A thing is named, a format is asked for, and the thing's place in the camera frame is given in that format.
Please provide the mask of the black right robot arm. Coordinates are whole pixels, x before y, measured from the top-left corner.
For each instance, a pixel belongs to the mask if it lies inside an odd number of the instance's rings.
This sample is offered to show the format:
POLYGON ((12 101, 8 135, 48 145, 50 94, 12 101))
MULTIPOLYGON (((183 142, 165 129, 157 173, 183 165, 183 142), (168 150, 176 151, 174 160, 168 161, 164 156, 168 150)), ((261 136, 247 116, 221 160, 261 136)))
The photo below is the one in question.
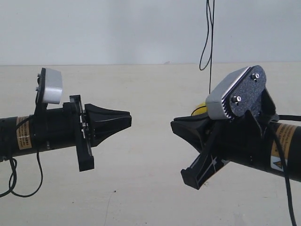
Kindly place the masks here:
POLYGON ((212 120, 207 113, 178 117, 172 132, 199 153, 181 170, 184 184, 194 189, 234 162, 278 176, 301 180, 301 128, 281 123, 284 115, 254 118, 250 114, 230 120, 212 120))

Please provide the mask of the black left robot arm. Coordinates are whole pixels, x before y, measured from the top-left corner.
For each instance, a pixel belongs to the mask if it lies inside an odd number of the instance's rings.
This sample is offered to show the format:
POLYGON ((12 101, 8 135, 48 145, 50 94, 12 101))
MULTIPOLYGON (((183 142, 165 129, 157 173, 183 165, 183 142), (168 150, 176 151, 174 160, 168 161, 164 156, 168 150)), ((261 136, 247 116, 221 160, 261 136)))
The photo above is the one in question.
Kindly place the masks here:
POLYGON ((130 112, 82 105, 80 96, 73 95, 61 108, 39 104, 33 115, 1 119, 0 155, 8 159, 74 146, 79 171, 92 170, 91 149, 131 123, 130 112))

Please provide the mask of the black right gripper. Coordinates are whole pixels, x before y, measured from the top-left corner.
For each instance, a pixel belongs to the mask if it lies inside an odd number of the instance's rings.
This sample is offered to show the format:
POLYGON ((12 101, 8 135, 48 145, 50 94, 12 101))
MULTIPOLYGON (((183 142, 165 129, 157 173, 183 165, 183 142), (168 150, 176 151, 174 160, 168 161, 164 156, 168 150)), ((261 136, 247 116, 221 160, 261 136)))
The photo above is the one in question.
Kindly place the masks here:
POLYGON ((230 162, 274 174, 270 165, 274 140, 268 129, 274 122, 274 115, 255 118, 249 113, 236 120, 212 120, 208 114, 174 118, 172 132, 198 152, 181 170, 184 184, 198 190, 230 162))

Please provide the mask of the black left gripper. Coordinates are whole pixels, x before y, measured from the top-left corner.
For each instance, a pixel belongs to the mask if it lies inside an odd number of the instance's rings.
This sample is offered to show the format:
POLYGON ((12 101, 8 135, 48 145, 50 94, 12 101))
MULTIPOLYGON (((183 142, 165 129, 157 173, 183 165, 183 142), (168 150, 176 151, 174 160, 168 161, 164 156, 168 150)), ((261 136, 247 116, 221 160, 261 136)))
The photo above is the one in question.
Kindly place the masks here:
POLYGON ((110 136, 132 125, 130 112, 101 108, 85 104, 87 121, 80 95, 70 96, 61 108, 47 109, 47 104, 38 98, 33 118, 34 146, 38 151, 76 147, 79 171, 95 168, 91 147, 98 146, 110 136), (86 122, 89 125, 88 141, 86 122))

